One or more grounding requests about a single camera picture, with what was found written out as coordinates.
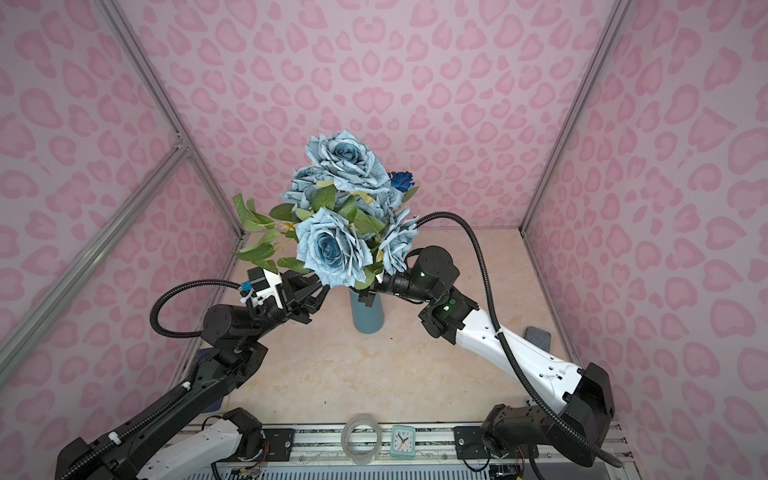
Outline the teal cylindrical vase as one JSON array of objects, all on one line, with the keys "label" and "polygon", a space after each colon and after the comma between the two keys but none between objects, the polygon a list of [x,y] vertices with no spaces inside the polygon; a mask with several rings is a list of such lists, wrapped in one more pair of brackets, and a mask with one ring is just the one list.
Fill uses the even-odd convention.
[{"label": "teal cylindrical vase", "polygon": [[374,334],[384,325],[384,311],[380,296],[368,289],[351,289],[350,306],[352,321],[356,330],[362,334]]}]

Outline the blue rose bouquet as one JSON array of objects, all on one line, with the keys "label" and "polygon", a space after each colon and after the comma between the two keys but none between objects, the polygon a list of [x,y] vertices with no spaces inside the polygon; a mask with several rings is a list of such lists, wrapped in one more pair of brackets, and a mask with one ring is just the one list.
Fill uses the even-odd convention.
[{"label": "blue rose bouquet", "polygon": [[260,236],[236,258],[358,290],[383,272],[405,271],[418,234],[417,218],[406,206],[416,183],[406,193],[393,188],[374,151],[347,130],[311,137],[305,153],[309,165],[294,172],[269,213],[258,212],[252,199],[234,197],[243,226]]}]

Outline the dark blue rose stem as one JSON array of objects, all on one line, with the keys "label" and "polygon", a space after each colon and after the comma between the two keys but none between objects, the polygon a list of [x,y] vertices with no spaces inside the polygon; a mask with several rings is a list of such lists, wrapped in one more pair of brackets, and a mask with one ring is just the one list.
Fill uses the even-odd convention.
[{"label": "dark blue rose stem", "polygon": [[390,183],[396,190],[406,193],[415,186],[414,176],[409,171],[390,172]]}]

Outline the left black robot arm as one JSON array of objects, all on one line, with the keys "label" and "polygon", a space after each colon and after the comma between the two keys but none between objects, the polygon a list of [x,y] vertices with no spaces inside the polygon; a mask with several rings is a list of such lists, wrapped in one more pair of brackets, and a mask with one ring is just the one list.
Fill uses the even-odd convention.
[{"label": "left black robot arm", "polygon": [[[199,331],[171,331],[159,314],[173,297],[205,286],[237,290],[240,305],[210,307]],[[222,460],[257,461],[268,455],[261,422],[235,408],[192,437],[174,437],[203,411],[242,386],[260,368],[268,349],[260,340],[289,320],[307,324],[328,294],[314,274],[250,270],[243,284],[202,279],[164,293],[150,311],[152,329],[167,338],[200,338],[210,350],[195,359],[184,380],[133,418],[91,443],[78,438],[59,453],[58,479],[184,479]]]}]

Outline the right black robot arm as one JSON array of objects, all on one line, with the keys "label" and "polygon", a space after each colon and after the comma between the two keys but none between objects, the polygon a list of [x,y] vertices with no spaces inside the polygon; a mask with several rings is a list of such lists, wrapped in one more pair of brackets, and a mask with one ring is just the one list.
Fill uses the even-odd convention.
[{"label": "right black robot arm", "polygon": [[[411,247],[417,229],[438,219],[455,222],[467,234],[485,308],[456,287],[460,272],[447,250]],[[500,323],[480,242],[463,218],[440,211],[413,219],[402,212],[387,225],[379,251],[384,271],[374,283],[378,292],[421,305],[419,319],[431,337],[489,361],[514,377],[530,397],[530,406],[499,404],[484,420],[481,444],[491,457],[549,445],[582,467],[601,461],[622,468],[622,461],[602,447],[615,414],[608,373],[594,363],[581,367],[562,360]]]}]

